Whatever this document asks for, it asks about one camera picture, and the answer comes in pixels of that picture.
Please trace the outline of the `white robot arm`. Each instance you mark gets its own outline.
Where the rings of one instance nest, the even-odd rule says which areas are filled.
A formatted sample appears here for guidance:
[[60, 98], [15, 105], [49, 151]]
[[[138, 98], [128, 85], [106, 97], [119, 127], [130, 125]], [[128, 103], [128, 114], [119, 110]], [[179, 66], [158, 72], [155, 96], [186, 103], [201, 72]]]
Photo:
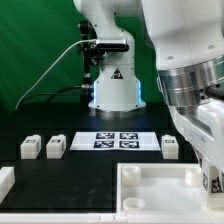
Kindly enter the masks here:
[[140, 14], [155, 49], [172, 120], [205, 165], [224, 175], [224, 0], [73, 0], [105, 51], [89, 107], [103, 114], [143, 107], [133, 72], [134, 40], [114, 17]]

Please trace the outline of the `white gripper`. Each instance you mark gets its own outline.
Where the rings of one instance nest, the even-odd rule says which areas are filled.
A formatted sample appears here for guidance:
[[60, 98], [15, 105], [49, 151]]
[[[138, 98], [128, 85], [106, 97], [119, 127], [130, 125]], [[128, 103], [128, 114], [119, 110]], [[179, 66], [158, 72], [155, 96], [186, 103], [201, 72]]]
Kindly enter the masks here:
[[202, 158], [224, 173], [224, 102], [211, 99], [193, 108], [169, 106], [177, 131], [196, 149], [203, 182]]

